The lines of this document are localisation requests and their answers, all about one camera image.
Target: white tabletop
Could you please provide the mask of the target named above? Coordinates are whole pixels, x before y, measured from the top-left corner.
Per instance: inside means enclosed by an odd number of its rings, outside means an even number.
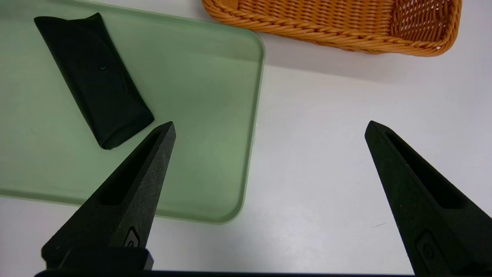
[[[211,20],[198,0],[106,0]],[[435,58],[372,56],[261,34],[266,65],[246,201],[231,223],[156,218],[155,270],[394,273],[412,269],[364,140],[395,130],[492,214],[492,1],[463,4]],[[44,269],[76,207],[0,198],[0,276]]]

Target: woven basket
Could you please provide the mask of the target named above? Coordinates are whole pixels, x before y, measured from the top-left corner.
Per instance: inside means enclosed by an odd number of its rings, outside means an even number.
[[[371,54],[433,57],[455,42],[461,0],[202,0],[221,23]]]

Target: translucent green tray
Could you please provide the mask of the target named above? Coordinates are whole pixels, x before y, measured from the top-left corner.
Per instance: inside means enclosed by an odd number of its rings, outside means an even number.
[[[155,122],[97,145],[36,16],[100,12]],[[221,224],[241,210],[264,61],[245,29],[65,0],[0,0],[0,194],[79,205],[153,127],[177,140],[156,214]]]

